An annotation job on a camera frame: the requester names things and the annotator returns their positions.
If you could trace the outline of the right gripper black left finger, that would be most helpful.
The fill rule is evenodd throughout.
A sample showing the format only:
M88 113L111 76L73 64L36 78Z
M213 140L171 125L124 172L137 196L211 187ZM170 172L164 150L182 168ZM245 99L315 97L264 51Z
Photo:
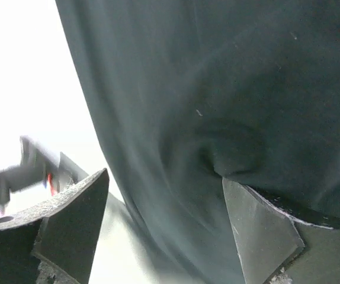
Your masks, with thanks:
M104 216L107 170L0 220L0 283L88 283Z

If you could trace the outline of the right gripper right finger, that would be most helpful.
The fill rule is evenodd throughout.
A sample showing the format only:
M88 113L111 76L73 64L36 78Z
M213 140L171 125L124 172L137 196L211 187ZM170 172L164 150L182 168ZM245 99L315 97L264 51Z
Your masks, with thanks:
M222 184L246 283L340 283L340 218Z

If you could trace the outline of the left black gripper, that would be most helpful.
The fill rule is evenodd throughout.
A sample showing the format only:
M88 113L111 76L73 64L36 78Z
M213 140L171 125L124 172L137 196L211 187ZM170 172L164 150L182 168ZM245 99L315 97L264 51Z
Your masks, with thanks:
M51 196L85 179L88 174L63 152L52 153L30 137L21 136L21 161L0 170L0 207L12 193L41 183Z

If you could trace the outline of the black t-shirt blue logo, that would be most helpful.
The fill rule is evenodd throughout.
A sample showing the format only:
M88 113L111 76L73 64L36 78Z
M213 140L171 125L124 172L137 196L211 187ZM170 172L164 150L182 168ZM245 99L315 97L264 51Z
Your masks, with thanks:
M157 269L243 283L223 181L340 218L340 1L57 1Z

